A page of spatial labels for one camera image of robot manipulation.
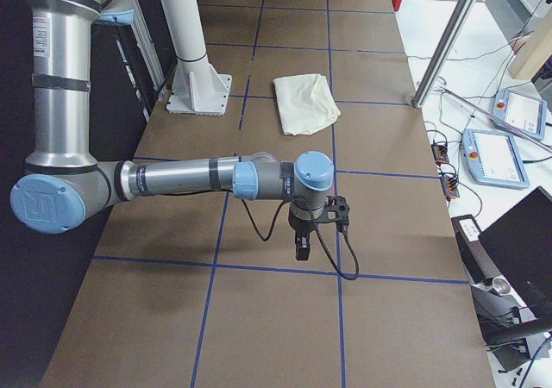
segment light blue cap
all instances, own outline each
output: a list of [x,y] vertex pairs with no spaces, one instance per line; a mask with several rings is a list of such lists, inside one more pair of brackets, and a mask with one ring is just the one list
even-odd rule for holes
[[21,178],[11,189],[9,202],[21,222],[50,235],[75,228],[86,218],[80,195],[63,179],[51,175]]
[[135,19],[135,10],[130,9],[127,11],[118,12],[102,12],[99,19],[95,21],[96,24],[103,24],[104,26],[128,26],[132,24]]
[[324,153],[309,151],[295,161],[295,175],[302,185],[313,191],[327,191],[334,180],[334,163]]
[[259,176],[251,161],[238,162],[232,174],[234,197],[242,200],[255,200],[259,194]]

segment label sticker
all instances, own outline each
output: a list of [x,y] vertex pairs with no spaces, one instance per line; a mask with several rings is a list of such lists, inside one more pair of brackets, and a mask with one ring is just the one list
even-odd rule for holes
[[47,17],[33,17],[34,56],[50,56],[50,20]]
[[475,226],[473,220],[469,218],[460,220],[460,226],[462,227],[462,230],[464,230],[464,234],[468,240],[477,241],[479,239],[480,231]]

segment white cloth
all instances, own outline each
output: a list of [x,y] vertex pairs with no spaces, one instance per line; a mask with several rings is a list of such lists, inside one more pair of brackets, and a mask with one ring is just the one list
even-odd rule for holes
[[273,82],[286,135],[312,135],[341,115],[325,76],[312,73],[276,78]]

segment white label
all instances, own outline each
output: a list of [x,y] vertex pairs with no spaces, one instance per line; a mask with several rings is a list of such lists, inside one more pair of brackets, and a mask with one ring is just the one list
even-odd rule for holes
[[480,231],[474,224],[474,220],[471,218],[460,220],[460,227],[464,230],[464,234],[470,241],[477,241],[480,236]]
[[536,134],[540,110],[541,103],[536,99],[511,93],[504,120],[514,127]]
[[487,178],[519,182],[519,174],[508,138],[503,135],[475,134],[483,175]]
[[34,56],[50,56],[50,21],[47,17],[33,17]]

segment universal robots logo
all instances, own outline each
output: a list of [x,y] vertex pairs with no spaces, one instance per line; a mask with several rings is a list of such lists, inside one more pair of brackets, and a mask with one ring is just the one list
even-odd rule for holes
[[54,194],[41,191],[25,191],[22,196],[27,220],[56,222]]

